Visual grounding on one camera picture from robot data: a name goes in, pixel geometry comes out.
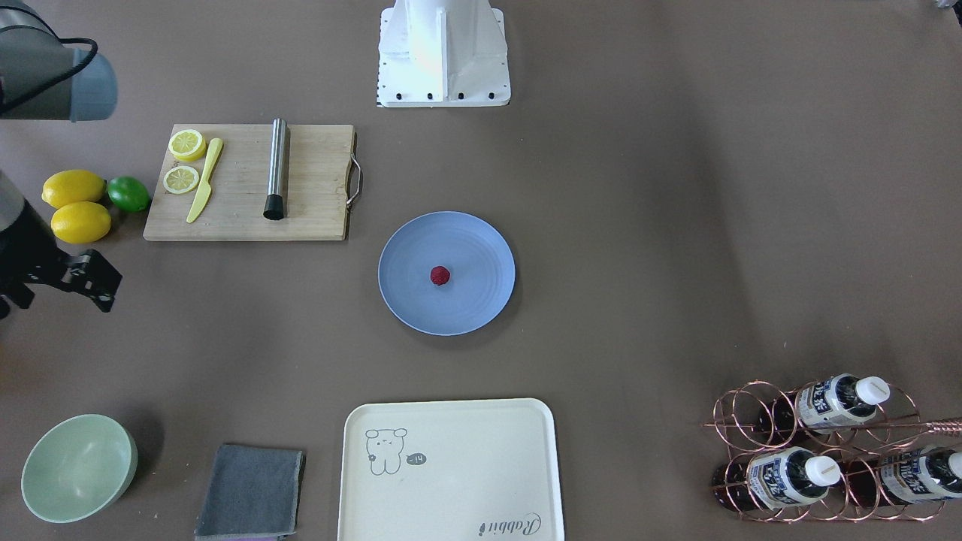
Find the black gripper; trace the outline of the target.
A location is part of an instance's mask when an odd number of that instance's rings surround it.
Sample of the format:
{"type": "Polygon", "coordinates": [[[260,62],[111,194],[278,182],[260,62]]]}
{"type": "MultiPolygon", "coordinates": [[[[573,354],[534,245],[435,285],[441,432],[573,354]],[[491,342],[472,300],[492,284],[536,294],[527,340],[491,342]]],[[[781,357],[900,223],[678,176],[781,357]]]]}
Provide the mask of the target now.
{"type": "Polygon", "coordinates": [[[1,312],[11,306],[28,309],[35,298],[27,283],[39,283],[88,298],[109,313],[123,275],[96,249],[68,255],[58,246],[46,222],[33,206],[22,202],[17,218],[1,233],[1,312]]]}

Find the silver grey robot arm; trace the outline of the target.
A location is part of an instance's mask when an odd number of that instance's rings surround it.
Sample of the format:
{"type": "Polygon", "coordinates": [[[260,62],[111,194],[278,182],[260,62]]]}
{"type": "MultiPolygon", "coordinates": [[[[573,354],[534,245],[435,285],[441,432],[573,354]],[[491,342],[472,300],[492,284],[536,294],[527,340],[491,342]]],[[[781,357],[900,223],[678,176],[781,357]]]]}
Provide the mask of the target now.
{"type": "MultiPolygon", "coordinates": [[[[116,110],[116,75],[90,38],[63,38],[21,1],[1,4],[3,119],[90,121],[116,110]]],[[[98,251],[70,255],[7,176],[1,182],[1,315],[30,307],[33,284],[113,308],[121,273],[98,251]]]]}

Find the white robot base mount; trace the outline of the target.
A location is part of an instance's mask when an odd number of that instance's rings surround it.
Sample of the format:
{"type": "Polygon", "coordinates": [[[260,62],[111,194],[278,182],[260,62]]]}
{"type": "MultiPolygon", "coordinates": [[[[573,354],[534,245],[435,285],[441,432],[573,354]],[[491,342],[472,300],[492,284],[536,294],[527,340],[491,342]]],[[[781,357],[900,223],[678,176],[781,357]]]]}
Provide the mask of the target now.
{"type": "Polygon", "coordinates": [[[379,107],[499,107],[512,86],[502,10],[488,1],[396,1],[381,11],[379,107]]]}

